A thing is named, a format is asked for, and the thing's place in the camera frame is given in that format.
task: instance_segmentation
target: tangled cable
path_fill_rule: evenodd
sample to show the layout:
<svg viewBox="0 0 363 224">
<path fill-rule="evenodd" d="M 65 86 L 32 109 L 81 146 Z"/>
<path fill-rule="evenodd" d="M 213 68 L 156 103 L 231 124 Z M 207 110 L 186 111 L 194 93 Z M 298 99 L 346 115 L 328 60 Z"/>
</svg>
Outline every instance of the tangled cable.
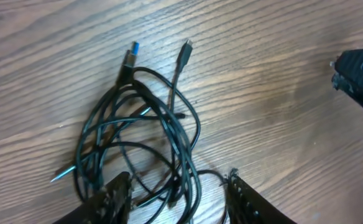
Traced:
<svg viewBox="0 0 363 224">
<path fill-rule="evenodd" d="M 179 74 L 187 64 L 192 51 L 191 42 L 188 41 L 185 43 L 181 49 L 173 83 L 149 68 L 134 67 L 138 48 L 138 45 L 136 46 L 136 44 L 132 51 L 127 53 L 116 84 L 98 101 L 83 127 L 75 154 L 76 169 L 73 170 L 76 192 L 79 198 L 85 202 L 89 198 L 89 189 L 93 190 L 93 193 L 100 190 L 104 185 L 102 174 L 104 158 L 109 149 L 118 147 L 125 158 L 126 164 L 131 170 L 132 175 L 148 193 L 148 196 L 136 205 L 137 208 L 150 205 L 156 200 L 162 201 L 159 209 L 146 223 L 152 223 L 159 216 L 166 204 L 171 205 L 176 203 L 183 196 L 185 198 L 186 206 L 178 223 L 192 223 L 193 215 L 197 211 L 202 194 L 201 182 L 198 176 L 202 174 L 214 174 L 220 178 L 222 184 L 225 183 L 225 180 L 221 174 L 214 170 L 196 170 L 191 159 L 191 152 L 197 143 L 201 131 L 200 120 L 192 105 L 177 90 Z M 162 100 L 154 96 L 142 82 L 136 80 L 134 78 L 136 72 L 145 72 L 154 75 L 164 82 L 164 84 L 172 90 L 170 105 L 167 106 Z M 179 119 L 183 119 L 185 114 L 174 112 L 176 96 L 181 99 L 190 110 L 192 117 L 194 117 L 196 129 L 192 140 L 188 139 L 183 126 L 179 122 Z M 141 98 L 144 101 L 144 105 L 130 116 L 119 116 L 117 114 L 119 108 L 133 98 Z M 147 116 L 146 114 L 149 111 L 154 112 L 155 116 Z M 142 120 L 156 120 L 160 122 L 170 143 L 170 161 L 161 155 L 161 153 L 145 144 L 122 140 L 122 131 L 134 122 Z M 111 130 L 110 138 L 104 136 L 104 132 L 107 128 L 110 128 Z M 83 154 L 86 138 L 91 134 L 95 135 L 95 143 L 89 153 Z M 169 168 L 170 176 L 160 189 L 153 192 L 143 183 L 139 175 L 136 175 L 136 168 L 131 163 L 126 153 L 126 146 L 138 147 L 149 151 Z M 82 186 L 78 181 L 79 177 L 82 177 L 83 179 Z M 226 210 L 221 222 L 224 223 L 225 221 Z"/>
</svg>

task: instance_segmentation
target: usb connector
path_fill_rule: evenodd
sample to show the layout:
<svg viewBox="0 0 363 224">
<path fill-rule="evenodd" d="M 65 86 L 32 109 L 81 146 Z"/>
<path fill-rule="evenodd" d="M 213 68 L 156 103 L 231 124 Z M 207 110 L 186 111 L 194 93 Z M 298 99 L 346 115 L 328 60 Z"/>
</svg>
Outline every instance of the usb connector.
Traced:
<svg viewBox="0 0 363 224">
<path fill-rule="evenodd" d="M 179 73 L 182 72 L 184 66 L 187 64 L 192 51 L 193 51 L 193 42 L 191 40 L 187 40 L 184 43 L 184 45 L 181 47 L 179 56 L 177 58 L 177 69 Z"/>
<path fill-rule="evenodd" d="M 127 50 L 119 71 L 117 86 L 121 87 L 130 84 L 133 79 L 133 68 L 137 58 L 137 52 L 139 51 L 139 43 L 133 42 L 132 50 Z"/>
</svg>

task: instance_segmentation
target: table surface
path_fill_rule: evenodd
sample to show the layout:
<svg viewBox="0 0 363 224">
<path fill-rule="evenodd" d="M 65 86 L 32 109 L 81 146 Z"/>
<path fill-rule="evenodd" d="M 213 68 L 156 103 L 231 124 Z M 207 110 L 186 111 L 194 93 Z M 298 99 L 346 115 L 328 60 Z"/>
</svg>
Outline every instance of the table surface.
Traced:
<svg viewBox="0 0 363 224">
<path fill-rule="evenodd" d="M 332 89 L 329 67 L 363 48 L 363 1 L 342 0 L 0 0 L 0 223 L 51 223 L 78 206 L 70 175 L 49 180 L 72 160 L 125 51 L 138 40 L 137 65 L 172 78 L 187 39 L 194 50 L 178 88 L 202 123 L 197 168 L 237 167 L 298 223 L 363 223 L 363 109 Z M 166 99 L 168 89 L 141 76 Z M 191 117 L 183 122 L 193 131 Z M 126 138 L 162 141 L 152 126 L 137 128 L 146 134 Z M 164 168 L 140 149 L 130 154 L 154 184 L 147 170 Z M 108 162 L 106 179 L 125 169 L 122 158 Z M 217 223 L 223 190 L 214 177 L 201 181 L 194 221 Z M 175 223 L 182 208 L 157 223 Z"/>
</svg>

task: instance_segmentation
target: black plastic object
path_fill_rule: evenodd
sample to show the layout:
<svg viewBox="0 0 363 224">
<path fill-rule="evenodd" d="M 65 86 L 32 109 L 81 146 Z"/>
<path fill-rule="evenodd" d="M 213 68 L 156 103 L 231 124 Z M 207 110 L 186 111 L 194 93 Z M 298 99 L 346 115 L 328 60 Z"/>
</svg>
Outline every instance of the black plastic object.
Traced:
<svg viewBox="0 0 363 224">
<path fill-rule="evenodd" d="M 233 169 L 227 178 L 226 208 L 231 224 L 294 224 L 278 211 Z"/>
<path fill-rule="evenodd" d="M 87 202 L 54 224 L 126 224 L 131 202 L 131 175 L 121 172 Z"/>
<path fill-rule="evenodd" d="M 363 107 L 363 49 L 347 50 L 334 63 L 333 87 Z"/>
</svg>

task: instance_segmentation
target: black plastic part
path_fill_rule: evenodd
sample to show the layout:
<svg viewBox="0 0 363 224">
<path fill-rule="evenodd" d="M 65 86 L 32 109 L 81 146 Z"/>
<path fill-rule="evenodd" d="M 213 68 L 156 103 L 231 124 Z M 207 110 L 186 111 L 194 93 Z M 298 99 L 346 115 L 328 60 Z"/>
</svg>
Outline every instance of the black plastic part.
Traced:
<svg viewBox="0 0 363 224">
<path fill-rule="evenodd" d="M 252 187 L 233 169 L 227 179 L 226 208 L 231 224 L 294 224 Z"/>
<path fill-rule="evenodd" d="M 181 47 L 179 56 L 177 57 L 178 72 L 181 73 L 184 66 L 188 63 L 188 59 L 190 59 L 190 55 L 191 55 L 192 51 L 193 51 L 193 42 L 190 40 L 187 40 Z"/>
<path fill-rule="evenodd" d="M 119 70 L 119 75 L 116 81 L 117 86 L 124 86 L 132 83 L 133 67 L 136 60 L 136 55 L 131 54 L 130 50 L 126 51 L 124 61 Z"/>
<path fill-rule="evenodd" d="M 54 224 L 126 224 L 131 210 L 131 192 L 131 175 L 121 172 L 99 193 Z M 109 200 L 112 200 L 111 209 L 106 207 Z"/>
<path fill-rule="evenodd" d="M 334 88 L 342 90 L 363 107 L 363 49 L 343 52 L 334 66 Z"/>
</svg>

